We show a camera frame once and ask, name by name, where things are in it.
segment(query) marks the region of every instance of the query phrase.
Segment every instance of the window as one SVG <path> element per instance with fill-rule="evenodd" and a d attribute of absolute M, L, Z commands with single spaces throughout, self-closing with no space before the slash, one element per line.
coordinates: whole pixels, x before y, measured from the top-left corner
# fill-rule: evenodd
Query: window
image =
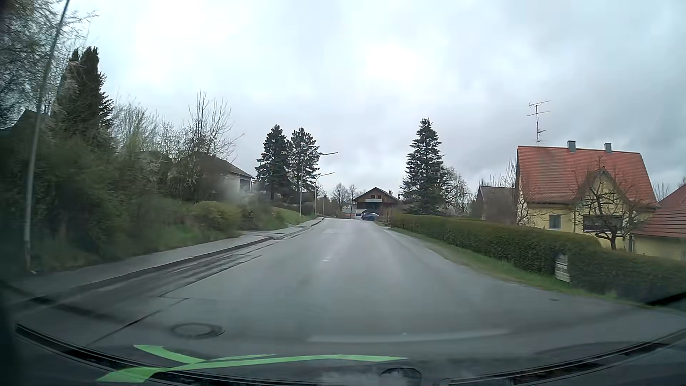
<path fill-rule="evenodd" d="M 552 231 L 559 231 L 562 228 L 562 218 L 559 214 L 551 214 L 548 216 L 548 229 Z"/>
<path fill-rule="evenodd" d="M 584 232 L 612 232 L 622 227 L 621 216 L 609 214 L 585 214 Z"/>

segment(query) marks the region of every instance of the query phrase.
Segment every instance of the wet road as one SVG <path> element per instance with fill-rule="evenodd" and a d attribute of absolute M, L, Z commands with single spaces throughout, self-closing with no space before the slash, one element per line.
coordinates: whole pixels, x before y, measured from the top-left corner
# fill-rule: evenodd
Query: wet road
<path fill-rule="evenodd" d="M 202 358 L 549 352 L 552 361 L 588 354 L 590 343 L 611 347 L 686 327 L 678 313 L 502 282 L 415 238 L 336 219 L 287 240 L 91 291 L 65 306 L 17 321 L 103 352 L 137 355 L 132 345 L 163 345 Z M 209 331 L 188 323 L 217 326 L 221 334 L 190 337 Z"/>

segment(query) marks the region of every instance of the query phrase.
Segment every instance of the tv antenna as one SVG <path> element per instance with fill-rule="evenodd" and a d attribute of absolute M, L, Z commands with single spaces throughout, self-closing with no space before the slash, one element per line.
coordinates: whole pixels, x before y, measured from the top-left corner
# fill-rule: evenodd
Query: tv antenna
<path fill-rule="evenodd" d="M 540 146 L 541 143 L 541 133 L 544 132 L 545 130 L 539 129 L 539 114 L 543 113 L 549 113 L 550 111 L 539 111 L 539 106 L 546 103 L 550 102 L 549 100 L 544 100 L 543 102 L 537 102 L 537 103 L 529 103 L 529 109 L 532 107 L 536 109 L 536 112 L 533 114 L 527 115 L 527 117 L 530 117 L 532 115 L 536 116 L 536 146 Z"/>

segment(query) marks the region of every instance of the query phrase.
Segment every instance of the sidewalk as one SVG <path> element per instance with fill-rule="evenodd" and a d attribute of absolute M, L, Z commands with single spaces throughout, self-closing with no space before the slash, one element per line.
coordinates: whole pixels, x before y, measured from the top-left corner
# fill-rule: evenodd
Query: sidewalk
<path fill-rule="evenodd" d="M 303 230 L 305 230 L 305 228 L 317 225 L 318 223 L 321 223 L 323 220 L 323 217 L 317 217 L 308 221 L 304 221 L 298 225 L 289 225 L 286 228 L 275 229 L 273 231 L 243 231 L 243 234 L 251 236 L 271 236 L 273 238 L 280 238 L 283 236 L 288 236 L 296 234 L 298 232 L 302 232 Z"/>
<path fill-rule="evenodd" d="M 188 247 L 170 249 L 135 256 L 118 262 L 110 262 L 93 266 L 85 266 L 74 271 L 50 273 L 24 277 L 22 280 L 12 282 L 11 285 L 30 294 L 31 297 L 45 296 L 48 294 L 61 293 L 75 290 L 79 287 L 92 285 L 104 281 L 116 282 L 129 279 L 143 273 L 149 273 L 157 269 L 163 269 L 174 264 L 182 264 L 190 259 L 209 257 L 220 253 L 226 253 L 235 249 L 249 247 L 275 238 L 303 231 L 304 228 L 318 224 L 322 218 L 305 221 L 298 226 L 277 229 L 276 231 L 253 231 L 245 232 L 243 236 L 226 238 L 204 244 L 190 245 Z M 10 303 L 26 300 L 27 297 L 8 294 Z"/>

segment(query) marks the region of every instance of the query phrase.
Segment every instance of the yellow house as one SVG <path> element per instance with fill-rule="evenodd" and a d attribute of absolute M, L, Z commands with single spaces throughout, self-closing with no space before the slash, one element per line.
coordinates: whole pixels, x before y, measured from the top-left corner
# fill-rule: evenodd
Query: yellow house
<path fill-rule="evenodd" d="M 517 223 L 587 234 L 631 250 L 629 231 L 659 207 L 638 152 L 517 147 Z"/>
<path fill-rule="evenodd" d="M 660 209 L 632 232 L 632 250 L 686 262 L 686 185 L 658 204 Z"/>

